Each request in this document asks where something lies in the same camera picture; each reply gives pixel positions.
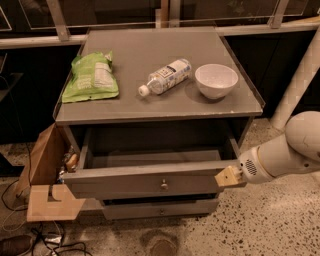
bottom drawer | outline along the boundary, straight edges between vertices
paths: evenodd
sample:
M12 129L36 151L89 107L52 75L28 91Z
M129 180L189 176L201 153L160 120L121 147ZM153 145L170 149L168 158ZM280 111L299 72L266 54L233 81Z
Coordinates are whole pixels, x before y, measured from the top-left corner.
M207 215L218 206L218 194L205 195L202 198L183 199L181 197L148 198L138 200L104 201L104 216L108 220L150 218L164 216Z

drawer knob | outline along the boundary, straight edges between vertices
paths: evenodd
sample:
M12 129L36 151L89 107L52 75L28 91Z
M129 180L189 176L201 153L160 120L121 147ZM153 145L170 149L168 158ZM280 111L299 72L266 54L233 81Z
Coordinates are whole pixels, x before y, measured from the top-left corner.
M162 180L162 184L160 187L161 187L161 190L163 190L163 191L166 191L169 189L169 185L167 184L165 179Z

speckled floor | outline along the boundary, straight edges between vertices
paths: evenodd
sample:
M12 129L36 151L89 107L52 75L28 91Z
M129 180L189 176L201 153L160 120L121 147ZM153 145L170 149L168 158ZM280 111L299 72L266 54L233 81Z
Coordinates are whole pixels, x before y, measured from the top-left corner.
M254 120L241 151L278 134L267 119ZM0 148L4 154L10 151L10 146ZM0 193L14 180L2 179ZM5 199L10 202L10 193ZM219 200L217 210L207 217L106 221L97 214L62 222L64 242L84 242L87 250L97 256L144 256L151 252L152 256L320 254L320 172L226 189ZM9 214L1 204L1 224ZM2 226L18 229L9 232L1 229L0 237L32 235L31 228L39 223L24 223L24 220L25 212L11 215ZM53 222L43 225L44 231L57 232ZM34 255L48 252L39 243ZM73 251L63 255L84 254Z

black cabinet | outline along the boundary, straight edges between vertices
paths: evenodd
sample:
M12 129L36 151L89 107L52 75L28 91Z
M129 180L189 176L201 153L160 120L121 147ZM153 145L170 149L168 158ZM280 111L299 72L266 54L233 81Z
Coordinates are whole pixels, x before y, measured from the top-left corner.
M266 102L265 117L273 116L314 34L315 31L303 31L226 37ZM307 110L303 104L320 107L320 101L314 104L310 100L311 97L304 95L300 111Z
M52 113L80 46L14 49L8 70L22 73L0 102L0 144L35 141Z

round object on floor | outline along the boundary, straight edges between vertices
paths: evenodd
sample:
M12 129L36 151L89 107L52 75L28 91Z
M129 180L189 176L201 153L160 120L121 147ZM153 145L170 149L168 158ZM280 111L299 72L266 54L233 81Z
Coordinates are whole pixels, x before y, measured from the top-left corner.
M157 241L150 250L150 256L176 256L177 247L167 241L159 240Z

